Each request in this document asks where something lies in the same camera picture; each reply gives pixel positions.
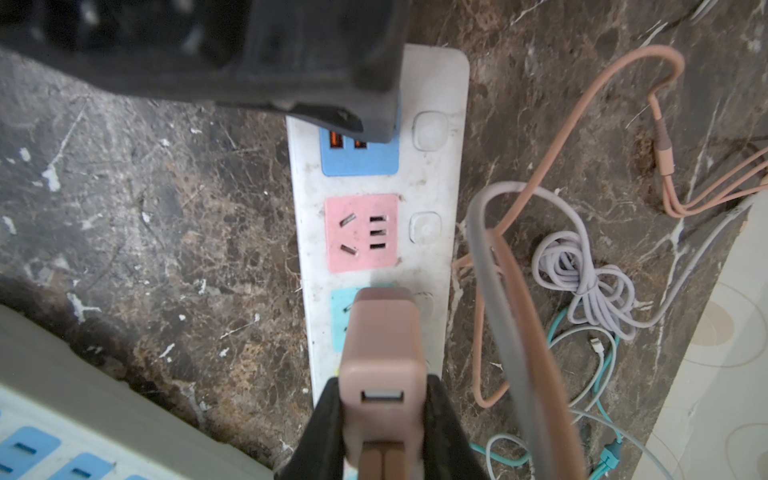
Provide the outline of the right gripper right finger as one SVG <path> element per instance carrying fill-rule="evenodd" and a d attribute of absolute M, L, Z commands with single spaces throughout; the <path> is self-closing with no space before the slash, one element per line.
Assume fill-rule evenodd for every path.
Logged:
<path fill-rule="evenodd" d="M 487 479 L 454 412 L 442 380 L 427 376 L 424 406 L 425 479 Z"/>

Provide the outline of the short blue power strip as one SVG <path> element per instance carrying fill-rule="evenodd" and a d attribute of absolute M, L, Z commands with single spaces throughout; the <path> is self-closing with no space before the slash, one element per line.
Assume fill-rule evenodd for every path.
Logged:
<path fill-rule="evenodd" d="M 219 443 L 1 309 L 4 479 L 270 479 Z"/>

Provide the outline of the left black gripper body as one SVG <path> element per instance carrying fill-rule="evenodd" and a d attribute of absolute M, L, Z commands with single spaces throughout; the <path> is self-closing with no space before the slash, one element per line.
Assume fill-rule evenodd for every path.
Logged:
<path fill-rule="evenodd" d="M 5 1 L 1 44 L 105 91 L 395 133 L 406 1 Z"/>

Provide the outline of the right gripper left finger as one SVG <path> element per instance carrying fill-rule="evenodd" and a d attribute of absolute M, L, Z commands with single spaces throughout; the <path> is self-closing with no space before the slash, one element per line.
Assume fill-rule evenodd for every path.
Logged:
<path fill-rule="evenodd" d="M 274 478 L 340 480 L 344 461 L 343 404 L 339 381 L 333 377 L 326 383 L 294 453 Z"/>

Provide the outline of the teal charger with white cable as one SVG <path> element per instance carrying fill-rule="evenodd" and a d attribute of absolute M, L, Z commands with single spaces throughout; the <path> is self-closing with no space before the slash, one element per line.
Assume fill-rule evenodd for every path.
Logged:
<path fill-rule="evenodd" d="M 555 328 L 559 325 L 560 320 L 561 318 L 557 317 L 553 326 L 550 328 L 547 337 L 548 347 L 552 349 L 555 345 L 571 336 L 589 332 L 590 334 L 593 334 L 593 337 L 589 339 L 590 348 L 596 354 L 598 361 L 595 373 L 592 375 L 589 382 L 583 390 L 569 402 L 570 411 L 575 415 L 574 422 L 587 418 L 611 429 L 615 434 L 614 441 L 603 447 L 600 461 L 592 470 L 588 478 L 604 479 L 611 471 L 615 470 L 621 462 L 620 457 L 624 443 L 630 442 L 650 457 L 651 462 L 655 465 L 664 479 L 673 479 L 672 473 L 661 463 L 658 457 L 628 431 L 615 424 L 602 405 L 602 393 L 605 391 L 609 380 L 612 378 L 617 360 L 618 341 L 614 335 L 601 327 L 586 325 L 577 326 L 555 335 Z M 518 458 L 512 459 L 494 453 L 494 444 L 499 440 L 512 442 L 522 448 L 525 453 Z M 527 452 L 525 442 L 512 434 L 495 434 L 484 446 L 471 443 L 470 447 L 476 453 L 483 455 L 486 472 L 490 479 L 496 479 L 494 472 L 495 463 L 511 468 L 524 467 L 530 463 L 530 455 Z"/>

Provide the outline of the pink charger cube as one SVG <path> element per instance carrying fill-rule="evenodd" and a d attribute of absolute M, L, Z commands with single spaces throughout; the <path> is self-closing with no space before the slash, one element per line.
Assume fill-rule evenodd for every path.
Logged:
<path fill-rule="evenodd" d="M 478 318 L 489 324 L 501 355 L 522 430 L 523 447 L 539 479 L 581 479 L 583 451 L 575 424 L 581 412 L 568 406 L 560 371 L 530 290 L 505 241 L 505 233 L 532 198 L 566 214 L 572 229 L 547 236 L 532 259 L 536 283 L 571 295 L 566 316 L 576 331 L 595 331 L 611 342 L 630 341 L 655 325 L 633 316 L 633 281 L 618 267 L 597 267 L 586 227 L 575 210 L 542 187 L 577 122 L 600 89 L 621 69 L 647 58 L 668 62 L 670 86 L 685 69 L 682 54 L 667 45 L 636 49 L 610 65 L 583 94 L 544 158 L 525 182 L 497 182 L 471 201 L 466 221 L 474 269 Z M 419 311 L 404 288 L 360 290 L 351 316 L 338 374 L 325 388 L 341 416 L 344 460 L 362 479 L 488 477 L 474 461 L 455 417 L 441 403 L 439 379 L 428 373 Z"/>

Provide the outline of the long multicolour power strip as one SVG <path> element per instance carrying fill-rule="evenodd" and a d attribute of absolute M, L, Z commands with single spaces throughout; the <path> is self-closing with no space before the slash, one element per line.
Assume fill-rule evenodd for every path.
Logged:
<path fill-rule="evenodd" d="M 428 370 L 442 371 L 469 80 L 463 52 L 409 44 L 390 142 L 286 122 L 314 396 L 367 287 L 412 292 Z"/>

